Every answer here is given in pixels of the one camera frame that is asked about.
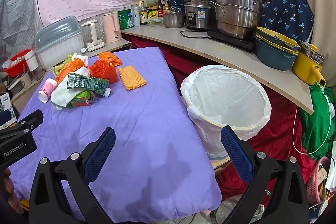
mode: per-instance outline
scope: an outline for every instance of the green toothpaste tube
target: green toothpaste tube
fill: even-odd
[[[111,92],[108,85],[107,79],[83,76],[72,72],[68,74],[67,89],[85,88],[108,97]]]

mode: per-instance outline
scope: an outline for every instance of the human hand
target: human hand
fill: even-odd
[[[9,193],[8,204],[13,208],[13,210],[15,210],[16,213],[22,215],[23,208],[21,207],[19,203],[19,199],[14,193],[14,184],[9,178],[9,176],[11,175],[11,172],[8,168],[6,168],[3,172],[5,174],[5,178],[3,179],[3,185],[4,185],[5,190]]]

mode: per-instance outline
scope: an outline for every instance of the yellow electric pot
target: yellow electric pot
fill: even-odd
[[[308,85],[317,82],[324,87],[326,81],[321,74],[325,57],[317,52],[317,47],[301,41],[301,51],[295,59],[292,70],[302,81]]]

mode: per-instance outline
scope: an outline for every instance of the pink plastic basket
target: pink plastic basket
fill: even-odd
[[[317,166],[314,168],[313,173],[311,174],[308,182],[307,182],[307,196],[308,196],[308,202],[310,205],[316,205],[322,202],[319,196],[319,189],[317,185],[317,179],[318,179],[318,172],[319,172],[319,166],[320,164],[323,165],[325,170],[329,172],[330,167],[330,159],[327,157],[323,157],[319,160],[317,163]]]

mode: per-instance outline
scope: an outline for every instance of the pink electric kettle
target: pink electric kettle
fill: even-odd
[[[105,43],[115,42],[121,39],[118,13],[109,13],[103,16]]]

